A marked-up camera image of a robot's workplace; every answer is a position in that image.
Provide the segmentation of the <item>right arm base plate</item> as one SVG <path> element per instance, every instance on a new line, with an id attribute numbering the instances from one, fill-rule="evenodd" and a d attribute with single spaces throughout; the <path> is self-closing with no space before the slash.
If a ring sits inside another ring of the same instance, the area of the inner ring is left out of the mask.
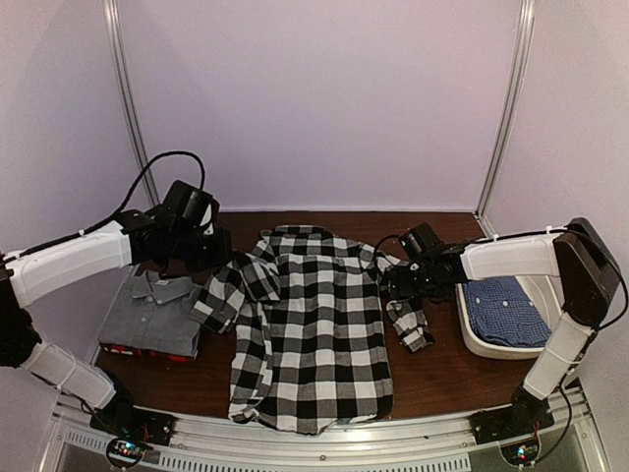
<path id="1" fill-rule="evenodd" d="M 469 422 L 476 444 L 485 444 L 532 435 L 536 428 L 553 426 L 554 418 L 546 398 L 538 399 L 518 386 L 510 404 L 478 411 Z"/>

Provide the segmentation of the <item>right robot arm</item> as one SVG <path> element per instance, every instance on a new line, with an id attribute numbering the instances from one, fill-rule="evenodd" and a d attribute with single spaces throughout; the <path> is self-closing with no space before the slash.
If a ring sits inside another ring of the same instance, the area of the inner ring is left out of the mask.
<path id="1" fill-rule="evenodd" d="M 515 390 L 503 423 L 526 433 L 547 410 L 547 400 L 569 376 L 598 333 L 618 291 L 626 291 L 620 266 L 592 222 L 575 217 L 563 226 L 445 243 L 426 223 L 398 241 L 409 260 L 393 277 L 395 287 L 432 298 L 490 279 L 515 277 L 534 305 L 549 317 L 550 336 Z"/>

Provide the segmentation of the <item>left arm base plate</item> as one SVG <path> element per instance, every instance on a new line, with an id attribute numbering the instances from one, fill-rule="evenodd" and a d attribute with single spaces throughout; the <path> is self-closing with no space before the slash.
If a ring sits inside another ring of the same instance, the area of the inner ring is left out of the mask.
<path id="1" fill-rule="evenodd" d="M 89 414 L 93 429 L 141 444 L 169 445 L 176 422 L 170 414 L 129 405 L 104 410 L 85 407 L 84 411 Z"/>

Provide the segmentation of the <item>black white checked shirt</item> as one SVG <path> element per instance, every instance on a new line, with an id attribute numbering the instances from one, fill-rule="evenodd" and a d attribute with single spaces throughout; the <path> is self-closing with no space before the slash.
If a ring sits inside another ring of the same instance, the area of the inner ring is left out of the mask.
<path id="1" fill-rule="evenodd" d="M 391 299 L 402 261 L 308 225 L 263 231 L 200 291 L 192 317 L 233 331 L 228 416 L 315 436 L 393 405 L 384 328 L 419 351 L 433 344 L 420 300 Z"/>

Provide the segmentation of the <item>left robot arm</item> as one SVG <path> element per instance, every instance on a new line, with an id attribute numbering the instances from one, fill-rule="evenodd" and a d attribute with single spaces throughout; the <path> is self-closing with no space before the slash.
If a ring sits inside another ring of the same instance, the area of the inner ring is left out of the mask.
<path id="1" fill-rule="evenodd" d="M 200 272 L 226 263 L 231 235 L 217 223 L 220 204 L 203 187 L 175 181 L 149 210 L 120 206 L 102 221 L 56 241 L 1 257 L 1 365 L 26 371 L 102 412 L 121 437 L 142 425 L 115 379 L 39 330 L 32 307 L 103 273 L 171 262 Z"/>

